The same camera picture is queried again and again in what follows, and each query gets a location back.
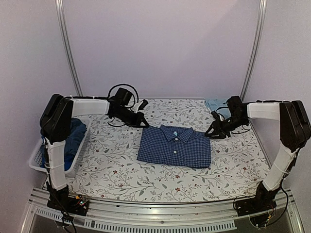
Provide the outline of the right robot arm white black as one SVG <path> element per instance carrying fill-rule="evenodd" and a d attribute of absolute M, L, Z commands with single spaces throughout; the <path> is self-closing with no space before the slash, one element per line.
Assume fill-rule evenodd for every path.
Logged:
<path fill-rule="evenodd" d="M 238 96 L 227 100 L 230 117 L 221 120 L 213 111 L 214 121 L 205 133 L 206 137 L 225 139 L 240 126 L 247 126 L 250 119 L 267 119 L 279 122 L 280 147 L 267 176 L 259 183 L 251 207 L 261 212 L 275 198 L 283 180 L 295 166 L 299 151 L 311 137 L 311 124 L 300 100 L 265 100 L 244 103 Z"/>

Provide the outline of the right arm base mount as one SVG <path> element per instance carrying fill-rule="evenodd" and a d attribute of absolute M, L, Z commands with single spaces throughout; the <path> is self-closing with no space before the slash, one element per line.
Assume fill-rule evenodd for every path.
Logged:
<path fill-rule="evenodd" d="M 249 197 L 245 195 L 238 195 L 233 200 L 233 209 L 237 212 L 238 216 L 252 215 L 268 210 L 276 209 L 276 201 L 269 200 L 267 202 L 261 202 L 256 200 L 255 197 Z"/>

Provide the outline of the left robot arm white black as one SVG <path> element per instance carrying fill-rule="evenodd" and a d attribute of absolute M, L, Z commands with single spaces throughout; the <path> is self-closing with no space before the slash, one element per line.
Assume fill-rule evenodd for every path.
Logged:
<path fill-rule="evenodd" d="M 115 86 L 114 96 L 106 97 L 64 97 L 53 94 L 41 118 L 41 135 L 44 138 L 45 166 L 48 174 L 47 189 L 50 199 L 62 211 L 72 207 L 69 188 L 65 178 L 64 148 L 70 135 L 71 120 L 77 116 L 106 115 L 109 119 L 117 118 L 126 126 L 147 128 L 142 110 L 148 105 L 147 100 L 139 100 L 138 92 L 130 92 L 127 84 Z"/>

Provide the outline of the light blue t-shirt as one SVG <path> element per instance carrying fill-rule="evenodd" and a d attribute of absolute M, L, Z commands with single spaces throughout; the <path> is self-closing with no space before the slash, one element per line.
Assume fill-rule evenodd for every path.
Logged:
<path fill-rule="evenodd" d="M 205 99 L 205 105 L 210 112 L 228 109 L 226 99 Z"/>

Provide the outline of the dark blue checkered shirt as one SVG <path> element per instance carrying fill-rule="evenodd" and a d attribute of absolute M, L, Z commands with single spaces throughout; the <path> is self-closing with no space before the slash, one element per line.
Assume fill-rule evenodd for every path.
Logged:
<path fill-rule="evenodd" d="M 137 160 L 160 165 L 208 168 L 210 139 L 193 128 L 164 126 L 144 128 Z"/>

